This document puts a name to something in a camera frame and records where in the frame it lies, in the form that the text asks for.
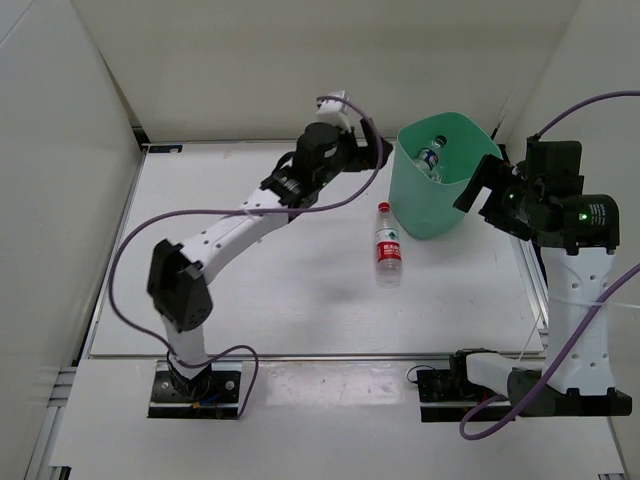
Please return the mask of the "crushed blue-label plastic bottle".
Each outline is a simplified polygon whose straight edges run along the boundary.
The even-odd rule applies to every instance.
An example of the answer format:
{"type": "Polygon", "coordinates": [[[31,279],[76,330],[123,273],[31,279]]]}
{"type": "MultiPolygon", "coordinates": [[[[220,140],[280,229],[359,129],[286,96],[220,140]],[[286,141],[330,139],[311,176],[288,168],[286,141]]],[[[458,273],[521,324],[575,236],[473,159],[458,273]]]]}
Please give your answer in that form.
{"type": "Polygon", "coordinates": [[[437,172],[439,155],[439,148],[425,147],[416,153],[413,162],[420,171],[426,174],[433,174],[437,172]]]}

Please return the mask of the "green plastic bin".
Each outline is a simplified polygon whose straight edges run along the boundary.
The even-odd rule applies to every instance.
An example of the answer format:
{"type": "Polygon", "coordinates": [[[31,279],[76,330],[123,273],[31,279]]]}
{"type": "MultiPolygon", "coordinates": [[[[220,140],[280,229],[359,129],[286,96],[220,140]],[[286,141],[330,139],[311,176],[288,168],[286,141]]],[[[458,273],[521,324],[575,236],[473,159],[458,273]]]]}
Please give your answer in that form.
{"type": "Polygon", "coordinates": [[[436,114],[400,129],[394,149],[389,203],[409,235],[426,240],[462,221],[464,213],[454,208],[453,203],[486,154],[501,156],[489,135],[460,113],[436,114]],[[437,135],[447,138],[437,168],[442,171],[442,183],[432,181],[413,162],[416,153],[430,147],[437,135]]]}

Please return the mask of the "small black-cap plastic bottle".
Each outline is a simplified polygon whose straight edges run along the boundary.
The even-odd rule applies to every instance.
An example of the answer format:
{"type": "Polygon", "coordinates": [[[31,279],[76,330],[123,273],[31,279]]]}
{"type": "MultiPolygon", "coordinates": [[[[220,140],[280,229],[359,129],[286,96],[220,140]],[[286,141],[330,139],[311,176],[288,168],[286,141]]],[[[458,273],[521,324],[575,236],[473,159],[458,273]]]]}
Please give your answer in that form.
{"type": "Polygon", "coordinates": [[[437,135],[432,139],[430,148],[437,156],[439,156],[446,144],[447,138],[443,135],[437,135]]]}

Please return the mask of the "red-label plastic water bottle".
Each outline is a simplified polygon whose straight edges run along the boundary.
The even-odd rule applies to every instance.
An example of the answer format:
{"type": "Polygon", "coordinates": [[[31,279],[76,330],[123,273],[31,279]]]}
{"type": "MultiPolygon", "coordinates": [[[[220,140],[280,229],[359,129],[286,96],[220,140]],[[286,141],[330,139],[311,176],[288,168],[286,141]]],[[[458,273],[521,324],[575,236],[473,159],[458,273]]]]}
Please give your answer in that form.
{"type": "Polygon", "coordinates": [[[374,247],[377,283],[385,288],[399,286],[402,277],[400,235],[388,202],[381,202],[377,207],[374,247]]]}

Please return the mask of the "clear blue-cap plastic bottle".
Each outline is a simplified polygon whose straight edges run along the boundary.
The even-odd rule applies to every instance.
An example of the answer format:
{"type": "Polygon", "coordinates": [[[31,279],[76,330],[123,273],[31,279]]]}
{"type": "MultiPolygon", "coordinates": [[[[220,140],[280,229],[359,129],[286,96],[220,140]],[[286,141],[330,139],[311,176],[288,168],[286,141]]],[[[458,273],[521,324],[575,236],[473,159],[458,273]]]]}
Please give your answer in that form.
{"type": "Polygon", "coordinates": [[[428,170],[426,172],[426,175],[428,178],[430,178],[432,181],[436,183],[442,183],[444,181],[444,177],[441,170],[438,170],[438,169],[428,170]]]}

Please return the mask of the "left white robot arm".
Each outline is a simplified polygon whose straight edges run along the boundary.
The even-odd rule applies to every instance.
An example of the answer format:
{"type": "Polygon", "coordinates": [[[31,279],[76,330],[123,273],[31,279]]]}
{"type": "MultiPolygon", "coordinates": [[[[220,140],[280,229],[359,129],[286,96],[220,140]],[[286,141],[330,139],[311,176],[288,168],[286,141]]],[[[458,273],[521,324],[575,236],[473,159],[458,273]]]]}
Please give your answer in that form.
{"type": "Polygon", "coordinates": [[[203,323],[213,311],[209,285],[237,256],[263,236],[313,206],[320,191],[342,172],[373,170],[386,164],[392,146],[362,127],[366,143],[351,131],[314,122],[285,153],[271,174],[242,204],[239,215],[225,215],[199,234],[153,250],[147,292],[160,314],[171,347],[167,354],[170,382],[188,402],[216,395],[206,362],[203,323]]]}

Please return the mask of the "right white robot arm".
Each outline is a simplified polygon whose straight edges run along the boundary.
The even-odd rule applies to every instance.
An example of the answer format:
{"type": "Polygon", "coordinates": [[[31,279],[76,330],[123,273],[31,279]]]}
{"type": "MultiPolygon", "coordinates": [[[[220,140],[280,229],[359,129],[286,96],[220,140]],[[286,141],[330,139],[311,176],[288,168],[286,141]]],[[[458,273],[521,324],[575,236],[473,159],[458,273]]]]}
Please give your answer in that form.
{"type": "Polygon", "coordinates": [[[619,208],[607,194],[586,194],[577,141],[527,141],[512,165],[487,154],[454,206],[468,212],[482,189],[484,220],[540,249],[547,278],[546,359],[535,368],[496,352],[461,350],[449,387],[470,400],[484,388],[504,396],[524,416],[628,416],[608,348],[605,296],[620,244],[619,208]]]}

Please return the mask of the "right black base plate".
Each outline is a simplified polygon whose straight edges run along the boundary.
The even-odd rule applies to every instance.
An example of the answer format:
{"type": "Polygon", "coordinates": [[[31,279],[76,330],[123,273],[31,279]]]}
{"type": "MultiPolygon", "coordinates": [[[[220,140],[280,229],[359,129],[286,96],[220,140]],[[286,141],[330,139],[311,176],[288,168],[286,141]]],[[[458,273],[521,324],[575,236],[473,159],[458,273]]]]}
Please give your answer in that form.
{"type": "Polygon", "coordinates": [[[422,423],[459,423],[474,407],[496,395],[486,387],[459,385],[450,369],[416,365],[406,379],[418,391],[422,423]]]}

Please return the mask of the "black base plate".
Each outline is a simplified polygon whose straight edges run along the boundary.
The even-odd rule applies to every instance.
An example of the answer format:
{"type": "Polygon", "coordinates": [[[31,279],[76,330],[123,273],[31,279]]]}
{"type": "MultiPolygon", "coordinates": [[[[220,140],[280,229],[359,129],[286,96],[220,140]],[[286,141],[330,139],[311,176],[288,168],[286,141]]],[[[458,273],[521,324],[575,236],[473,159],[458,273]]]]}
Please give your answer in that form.
{"type": "Polygon", "coordinates": [[[422,423],[459,423],[474,407],[496,395],[486,387],[459,385],[450,369],[416,365],[406,379],[418,391],[422,423]]]}
{"type": "Polygon", "coordinates": [[[159,361],[154,371],[147,417],[150,419],[233,420],[240,407],[243,366],[214,363],[208,380],[194,394],[184,396],[174,387],[170,369],[159,361]]]}

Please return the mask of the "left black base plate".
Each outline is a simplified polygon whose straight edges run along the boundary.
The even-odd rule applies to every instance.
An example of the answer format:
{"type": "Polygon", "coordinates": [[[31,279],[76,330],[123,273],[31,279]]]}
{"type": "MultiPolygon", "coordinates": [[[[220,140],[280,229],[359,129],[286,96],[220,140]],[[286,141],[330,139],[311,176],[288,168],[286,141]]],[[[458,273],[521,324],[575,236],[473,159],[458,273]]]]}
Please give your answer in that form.
{"type": "Polygon", "coordinates": [[[243,366],[214,363],[208,380],[194,394],[184,396],[174,387],[170,369],[159,361],[154,371],[147,417],[150,419],[233,420],[240,407],[243,366]]]}

